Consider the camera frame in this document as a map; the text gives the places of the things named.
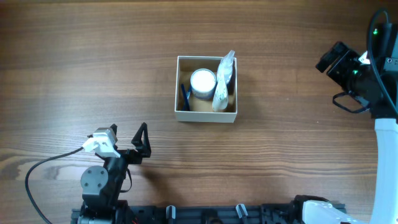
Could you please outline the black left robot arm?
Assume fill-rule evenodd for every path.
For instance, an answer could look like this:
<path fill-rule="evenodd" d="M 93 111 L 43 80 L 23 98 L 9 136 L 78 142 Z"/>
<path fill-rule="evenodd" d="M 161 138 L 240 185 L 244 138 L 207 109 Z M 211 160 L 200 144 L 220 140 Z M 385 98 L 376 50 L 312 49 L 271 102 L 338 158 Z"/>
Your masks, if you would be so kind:
<path fill-rule="evenodd" d="M 98 128 L 83 144 L 86 152 L 94 151 L 104 161 L 91 166 L 81 176 L 83 204 L 72 214 L 72 223 L 139 223 L 128 202 L 119 195 L 125 178 L 131 178 L 129 165 L 139 165 L 151 155 L 147 124 L 142 123 L 131 140 L 134 149 L 119 150 L 116 142 L 117 126 Z"/>

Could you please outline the blue toothbrush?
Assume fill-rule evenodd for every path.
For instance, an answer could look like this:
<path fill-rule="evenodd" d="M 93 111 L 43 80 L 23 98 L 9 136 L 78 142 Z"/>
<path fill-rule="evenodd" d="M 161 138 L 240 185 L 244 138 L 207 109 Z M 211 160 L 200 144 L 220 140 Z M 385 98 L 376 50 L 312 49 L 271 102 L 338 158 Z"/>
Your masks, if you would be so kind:
<path fill-rule="evenodd" d="M 187 90 L 187 92 L 185 94 L 185 104 L 184 104 L 185 111 L 190 111 L 189 99 L 190 99 L 191 92 L 192 92 L 192 88 L 189 87 L 189 89 Z"/>

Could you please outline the white round jar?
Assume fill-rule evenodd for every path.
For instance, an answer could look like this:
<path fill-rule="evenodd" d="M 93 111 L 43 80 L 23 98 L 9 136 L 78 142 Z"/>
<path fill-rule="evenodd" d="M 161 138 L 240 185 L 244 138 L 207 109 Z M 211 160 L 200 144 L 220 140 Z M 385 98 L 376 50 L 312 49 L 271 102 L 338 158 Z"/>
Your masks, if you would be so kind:
<path fill-rule="evenodd" d="M 216 76 L 211 70 L 200 68 L 192 73 L 190 86 L 196 98 L 209 100 L 214 94 Z"/>

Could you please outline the blue razor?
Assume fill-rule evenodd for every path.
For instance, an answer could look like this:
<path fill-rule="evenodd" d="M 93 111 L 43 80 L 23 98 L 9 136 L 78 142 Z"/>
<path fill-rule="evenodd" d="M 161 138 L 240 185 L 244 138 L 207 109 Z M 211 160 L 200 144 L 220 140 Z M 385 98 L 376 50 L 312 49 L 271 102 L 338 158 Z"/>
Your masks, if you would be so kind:
<path fill-rule="evenodd" d="M 184 101 L 182 110 L 183 111 L 190 111 L 189 100 L 188 100 L 188 97 L 187 97 L 187 92 L 185 90 L 184 84 L 181 84 L 180 87 L 181 87 L 181 91 L 182 91 L 182 95 L 183 95 L 183 101 Z"/>

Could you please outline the white tube with gold cap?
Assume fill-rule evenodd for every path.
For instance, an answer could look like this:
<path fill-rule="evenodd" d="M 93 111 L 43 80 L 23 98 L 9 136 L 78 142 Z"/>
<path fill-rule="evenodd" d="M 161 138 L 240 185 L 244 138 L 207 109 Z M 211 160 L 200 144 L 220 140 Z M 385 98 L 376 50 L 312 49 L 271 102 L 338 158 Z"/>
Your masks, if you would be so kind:
<path fill-rule="evenodd" d="M 228 88 L 224 78 L 219 78 L 213 95 L 212 108 L 214 112 L 224 111 L 228 105 Z"/>

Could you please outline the blue spray bottle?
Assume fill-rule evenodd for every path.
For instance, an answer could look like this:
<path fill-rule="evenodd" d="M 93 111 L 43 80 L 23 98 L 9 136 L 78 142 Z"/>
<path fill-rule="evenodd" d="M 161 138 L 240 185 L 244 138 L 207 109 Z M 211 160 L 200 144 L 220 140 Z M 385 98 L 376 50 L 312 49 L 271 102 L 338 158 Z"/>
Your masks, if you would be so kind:
<path fill-rule="evenodd" d="M 224 80 L 227 85 L 230 83 L 233 74 L 234 55 L 235 51 L 230 50 L 229 53 L 221 59 L 217 70 L 217 80 Z"/>

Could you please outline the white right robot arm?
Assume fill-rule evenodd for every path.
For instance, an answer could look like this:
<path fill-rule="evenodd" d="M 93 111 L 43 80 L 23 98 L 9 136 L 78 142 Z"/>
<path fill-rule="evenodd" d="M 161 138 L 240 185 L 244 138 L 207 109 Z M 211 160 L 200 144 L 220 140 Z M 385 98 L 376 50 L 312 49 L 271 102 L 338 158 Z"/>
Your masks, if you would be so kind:
<path fill-rule="evenodd" d="M 377 176 L 371 223 L 397 223 L 397 24 L 371 24 L 367 50 L 358 54 L 342 42 L 316 68 L 370 112 L 377 137 Z"/>

